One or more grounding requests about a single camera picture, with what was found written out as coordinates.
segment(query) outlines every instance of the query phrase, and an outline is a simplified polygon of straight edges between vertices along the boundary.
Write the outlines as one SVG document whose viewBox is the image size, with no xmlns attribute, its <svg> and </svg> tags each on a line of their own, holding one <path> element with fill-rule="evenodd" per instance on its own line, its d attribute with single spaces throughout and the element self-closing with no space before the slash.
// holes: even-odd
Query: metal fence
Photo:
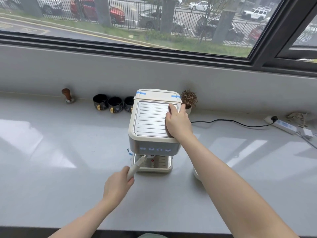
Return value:
<svg viewBox="0 0 317 238">
<path fill-rule="evenodd" d="M 84 18 L 80 18 L 75 0 L 37 0 L 37 3 L 47 18 L 59 20 L 74 20 L 97 22 L 97 12 L 93 0 L 79 0 Z M 112 25 L 126 29 L 159 30 L 160 18 L 156 15 L 157 5 L 142 0 L 109 0 L 110 16 Z M 0 0 L 0 7 L 5 9 L 22 10 L 19 0 Z M 189 9 L 176 8 L 173 20 L 173 35 L 182 35 L 188 38 L 199 38 L 200 33 L 196 30 L 198 20 L 204 12 Z M 249 33 L 259 25 L 266 23 L 256 23 L 246 20 L 233 20 L 232 32 L 241 33 L 237 38 L 233 36 L 224 41 L 224 44 L 238 46 L 252 46 L 248 43 Z M 204 39 L 211 40 L 212 36 L 204 36 Z"/>
</svg>

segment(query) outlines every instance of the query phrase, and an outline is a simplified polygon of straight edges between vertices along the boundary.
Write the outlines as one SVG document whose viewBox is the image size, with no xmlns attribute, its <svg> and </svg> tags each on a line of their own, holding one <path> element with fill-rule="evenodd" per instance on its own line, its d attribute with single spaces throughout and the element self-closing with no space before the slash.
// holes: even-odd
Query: cream espresso machine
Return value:
<svg viewBox="0 0 317 238">
<path fill-rule="evenodd" d="M 134 152 L 128 180 L 137 171 L 168 173 L 172 170 L 173 156 L 181 145 L 165 125 L 169 103 L 180 111 L 179 93 L 160 89 L 137 91 L 128 130 L 130 150 Z"/>
</svg>

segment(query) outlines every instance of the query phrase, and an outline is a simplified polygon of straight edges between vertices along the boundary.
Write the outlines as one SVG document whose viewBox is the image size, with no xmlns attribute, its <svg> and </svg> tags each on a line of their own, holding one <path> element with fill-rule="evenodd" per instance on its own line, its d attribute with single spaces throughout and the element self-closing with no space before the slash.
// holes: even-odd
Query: sidewalk curb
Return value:
<svg viewBox="0 0 317 238">
<path fill-rule="evenodd" d="M 119 41 L 127 41 L 130 43 L 140 44 L 140 45 L 146 46 L 146 47 L 158 47 L 158 48 L 174 50 L 173 48 L 170 48 L 170 47 L 164 47 L 164 46 L 160 46 L 160 45 L 156 45 L 156 44 L 151 44 L 148 42 L 136 41 L 136 40 L 128 39 L 128 38 L 124 38 L 124 37 L 117 37 L 117 36 L 113 36 L 113 35 L 109 35 L 109 34 L 89 31 L 89 30 L 85 30 L 85 29 L 81 29 L 81 28 L 77 28 L 77 27 L 70 27 L 70 26 L 66 26 L 66 25 L 62 25 L 62 24 L 53 23 L 50 21 L 37 20 L 37 19 L 29 18 L 29 17 L 21 17 L 21 16 L 2 13 L 2 12 L 0 12 L 0 17 L 8 17 L 8 18 L 10 17 L 10 18 L 16 19 L 16 20 L 29 21 L 29 22 L 43 24 L 43 25 L 47 25 L 47 26 L 51 26 L 51 27 L 58 27 L 58 28 L 63 28 L 66 30 L 71 30 L 71 31 L 78 31 L 78 32 L 83 32 L 83 33 L 87 33 L 87 34 L 99 35 L 99 36 L 102 36 L 105 38 L 112 38 L 112 39 L 117 39 Z"/>
</svg>

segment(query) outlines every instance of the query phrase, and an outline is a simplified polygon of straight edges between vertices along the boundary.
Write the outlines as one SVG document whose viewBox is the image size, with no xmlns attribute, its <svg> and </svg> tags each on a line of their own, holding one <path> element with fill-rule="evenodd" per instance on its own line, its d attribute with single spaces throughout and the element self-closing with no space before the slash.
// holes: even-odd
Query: black cable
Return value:
<svg viewBox="0 0 317 238">
<path fill-rule="evenodd" d="M 273 121 L 272 123 L 270 124 L 266 124 L 266 125 L 258 125 L 258 126 L 249 126 L 249 125 L 245 125 L 245 124 L 242 124 L 242 123 L 239 123 L 238 121 L 235 121 L 235 120 L 232 120 L 232 119 L 215 119 L 215 120 L 212 120 L 212 121 L 191 121 L 191 123 L 213 123 L 213 122 L 216 122 L 216 121 L 230 121 L 230 122 L 235 122 L 237 124 L 240 124 L 242 126 L 245 126 L 245 127 L 249 127 L 249 128 L 259 128 L 259 127 L 266 127 L 266 126 L 270 126 L 272 124 L 274 124 L 278 118 L 276 116 L 273 116 L 271 118 L 271 120 Z"/>
</svg>

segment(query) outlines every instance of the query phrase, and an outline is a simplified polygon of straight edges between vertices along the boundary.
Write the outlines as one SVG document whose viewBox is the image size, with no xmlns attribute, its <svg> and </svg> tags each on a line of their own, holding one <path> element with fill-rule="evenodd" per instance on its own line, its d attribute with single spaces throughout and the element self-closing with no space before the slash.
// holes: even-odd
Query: black mug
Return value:
<svg viewBox="0 0 317 238">
<path fill-rule="evenodd" d="M 133 96 L 126 97 L 123 102 L 125 111 L 132 113 L 133 103 L 134 103 Z"/>
<path fill-rule="evenodd" d="M 93 104 L 100 110 L 105 110 L 108 108 L 108 97 L 105 94 L 97 94 L 93 97 Z"/>
<path fill-rule="evenodd" d="M 113 113 L 119 113 L 123 109 L 122 99 L 119 97 L 112 97 L 108 99 L 108 106 L 110 109 L 110 112 Z"/>
</svg>

